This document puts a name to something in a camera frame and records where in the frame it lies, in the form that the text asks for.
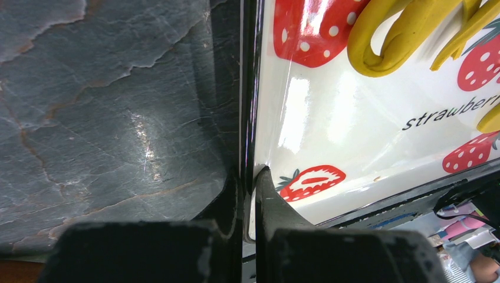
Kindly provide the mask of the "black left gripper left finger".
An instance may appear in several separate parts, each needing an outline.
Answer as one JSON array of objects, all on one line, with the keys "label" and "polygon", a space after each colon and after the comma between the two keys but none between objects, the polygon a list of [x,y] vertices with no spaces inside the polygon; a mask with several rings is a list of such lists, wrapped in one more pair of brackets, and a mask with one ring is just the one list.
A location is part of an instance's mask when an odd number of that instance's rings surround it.
[{"label": "black left gripper left finger", "polygon": [[240,282],[242,198],[235,172],[190,221],[82,222],[60,236],[39,282]]}]

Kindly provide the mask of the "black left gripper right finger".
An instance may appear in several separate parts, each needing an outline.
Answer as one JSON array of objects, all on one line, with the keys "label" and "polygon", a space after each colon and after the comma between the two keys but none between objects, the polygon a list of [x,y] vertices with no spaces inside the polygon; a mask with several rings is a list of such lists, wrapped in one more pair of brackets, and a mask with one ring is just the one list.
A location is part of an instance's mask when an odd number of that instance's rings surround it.
[{"label": "black left gripper right finger", "polygon": [[271,171],[255,182],[258,282],[445,282],[435,249],[411,231],[322,229],[277,193]]}]

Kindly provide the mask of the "white strawberry tray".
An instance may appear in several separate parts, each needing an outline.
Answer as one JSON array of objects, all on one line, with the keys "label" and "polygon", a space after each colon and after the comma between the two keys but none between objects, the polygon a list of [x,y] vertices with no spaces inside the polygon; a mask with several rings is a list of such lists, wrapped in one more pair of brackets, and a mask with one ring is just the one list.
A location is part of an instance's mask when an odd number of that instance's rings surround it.
[{"label": "white strawberry tray", "polygon": [[265,167],[283,200],[326,227],[380,222],[390,205],[499,170],[499,131],[476,129],[499,104],[499,15],[432,71],[460,30],[459,5],[400,68],[367,77],[347,43],[369,2],[245,2],[240,159],[251,242]]}]

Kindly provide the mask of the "yellow dough scrap strip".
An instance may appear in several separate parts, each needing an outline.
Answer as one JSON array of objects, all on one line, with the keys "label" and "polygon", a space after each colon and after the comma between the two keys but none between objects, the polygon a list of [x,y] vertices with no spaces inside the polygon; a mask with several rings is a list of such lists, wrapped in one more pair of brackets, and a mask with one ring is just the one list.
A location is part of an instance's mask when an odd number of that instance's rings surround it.
[{"label": "yellow dough scrap strip", "polygon": [[[400,68],[457,6],[463,7],[460,30],[440,50],[430,69],[454,60],[466,42],[499,15],[499,1],[370,1],[354,23],[347,43],[351,66],[361,75],[383,77]],[[377,55],[371,48],[376,29],[399,13]]]}]

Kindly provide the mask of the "yellow dough ball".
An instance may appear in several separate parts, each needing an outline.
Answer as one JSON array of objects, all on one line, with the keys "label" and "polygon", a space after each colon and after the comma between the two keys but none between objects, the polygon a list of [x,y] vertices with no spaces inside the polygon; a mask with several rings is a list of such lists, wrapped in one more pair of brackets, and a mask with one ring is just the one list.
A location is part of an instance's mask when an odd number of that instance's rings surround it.
[{"label": "yellow dough ball", "polygon": [[485,114],[485,116],[479,121],[476,129],[481,133],[493,133],[500,130],[499,104]]}]

